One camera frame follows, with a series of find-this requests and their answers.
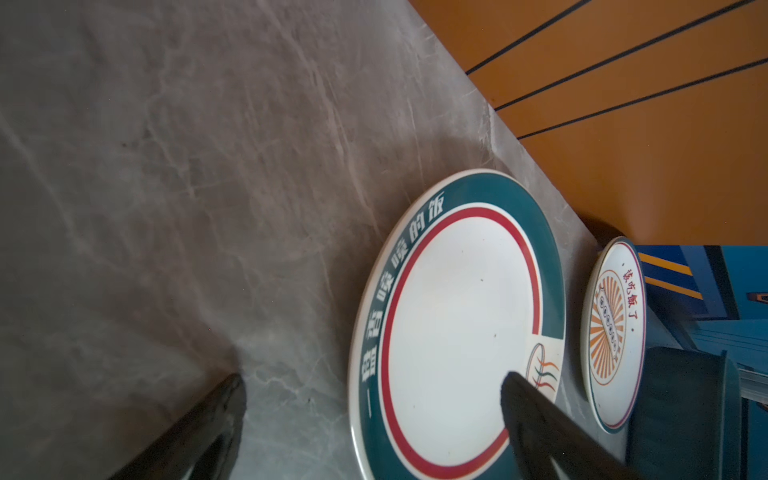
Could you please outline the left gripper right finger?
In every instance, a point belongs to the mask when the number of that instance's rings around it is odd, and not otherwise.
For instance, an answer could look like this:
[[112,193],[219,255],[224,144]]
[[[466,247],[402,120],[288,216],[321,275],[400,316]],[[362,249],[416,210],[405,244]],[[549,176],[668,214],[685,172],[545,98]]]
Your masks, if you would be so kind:
[[523,376],[509,372],[500,405],[515,461],[524,479],[636,479],[584,430],[537,391]]

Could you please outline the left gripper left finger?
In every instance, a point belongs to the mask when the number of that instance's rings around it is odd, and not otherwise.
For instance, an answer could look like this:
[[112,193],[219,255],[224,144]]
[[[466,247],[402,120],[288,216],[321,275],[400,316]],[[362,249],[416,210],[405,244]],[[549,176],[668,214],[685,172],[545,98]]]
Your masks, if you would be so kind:
[[246,407],[244,381],[233,373],[112,477],[228,479],[237,461]]

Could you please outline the white orange sunburst plate back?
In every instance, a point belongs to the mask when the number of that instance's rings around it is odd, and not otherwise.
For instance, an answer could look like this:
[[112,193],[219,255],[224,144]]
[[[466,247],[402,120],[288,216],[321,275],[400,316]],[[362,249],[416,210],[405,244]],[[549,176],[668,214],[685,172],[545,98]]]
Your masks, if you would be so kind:
[[629,422],[646,350],[647,295],[638,252],[621,236],[600,253],[582,309],[581,363],[599,427],[620,432]]

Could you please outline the white plate dark green rim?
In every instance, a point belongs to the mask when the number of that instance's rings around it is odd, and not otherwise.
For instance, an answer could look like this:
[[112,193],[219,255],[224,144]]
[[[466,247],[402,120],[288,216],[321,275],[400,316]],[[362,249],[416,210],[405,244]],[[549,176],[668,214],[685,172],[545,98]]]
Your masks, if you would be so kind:
[[488,169],[416,200],[359,305],[348,406],[366,479],[516,479],[501,409],[511,372],[554,401],[565,360],[560,256],[533,196]]

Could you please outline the teal plastic bin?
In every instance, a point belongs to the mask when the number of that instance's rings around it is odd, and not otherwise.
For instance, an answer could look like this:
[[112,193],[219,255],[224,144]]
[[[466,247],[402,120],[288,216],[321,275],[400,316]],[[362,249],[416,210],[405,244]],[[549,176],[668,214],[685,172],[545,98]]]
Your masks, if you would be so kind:
[[726,354],[647,351],[627,465],[643,479],[739,479],[740,377]]

